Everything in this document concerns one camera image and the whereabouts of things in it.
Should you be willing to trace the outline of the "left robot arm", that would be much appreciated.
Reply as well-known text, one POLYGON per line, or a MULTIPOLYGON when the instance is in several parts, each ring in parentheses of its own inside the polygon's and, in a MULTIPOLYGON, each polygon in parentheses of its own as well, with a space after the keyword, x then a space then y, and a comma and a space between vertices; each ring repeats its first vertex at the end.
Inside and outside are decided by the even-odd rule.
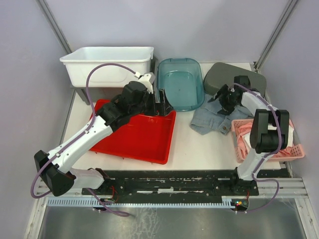
POLYGON ((49 151, 40 150, 34 155, 37 176, 50 193, 58 197, 72 187, 91 188, 99 194, 110 190, 110 181, 97 169, 74 169, 73 165, 89 149, 109 137, 136 115, 167 116, 173 111, 164 90, 153 91, 154 74, 143 75, 131 81, 110 102, 94 111, 92 118, 66 142, 49 151))

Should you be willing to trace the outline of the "white plastic tub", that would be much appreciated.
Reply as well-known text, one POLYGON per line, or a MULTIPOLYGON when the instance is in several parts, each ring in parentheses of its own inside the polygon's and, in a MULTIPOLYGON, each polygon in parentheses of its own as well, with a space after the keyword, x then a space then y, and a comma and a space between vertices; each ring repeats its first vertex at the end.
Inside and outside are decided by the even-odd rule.
POLYGON ((82 47, 60 58, 75 88, 84 88, 89 73, 105 63, 116 63, 128 67, 104 66, 96 70, 89 80, 92 88, 121 88, 130 81, 151 71, 154 48, 144 47, 82 47))

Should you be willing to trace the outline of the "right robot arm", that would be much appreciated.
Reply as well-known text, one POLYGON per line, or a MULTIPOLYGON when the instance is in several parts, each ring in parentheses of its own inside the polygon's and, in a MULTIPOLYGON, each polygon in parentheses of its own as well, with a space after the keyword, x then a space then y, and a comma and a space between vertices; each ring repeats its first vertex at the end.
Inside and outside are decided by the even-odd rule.
POLYGON ((250 132, 251 149, 237 168, 238 177, 228 183, 229 190, 240 195, 247 189, 246 181, 257 180, 261 166, 287 147, 290 115, 287 110, 273 107, 259 92, 253 91, 248 76, 243 75, 235 76, 232 86, 223 85, 211 100, 220 102, 220 114, 228 116, 236 106, 243 106, 254 116, 250 132))

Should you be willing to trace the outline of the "red plastic tray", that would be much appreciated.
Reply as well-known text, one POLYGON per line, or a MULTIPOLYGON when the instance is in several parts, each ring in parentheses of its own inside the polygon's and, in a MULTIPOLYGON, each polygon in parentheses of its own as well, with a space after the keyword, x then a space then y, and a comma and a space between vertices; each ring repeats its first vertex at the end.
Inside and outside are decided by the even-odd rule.
POLYGON ((137 115, 90 150, 122 158, 166 164, 169 158, 176 112, 165 117, 137 115))

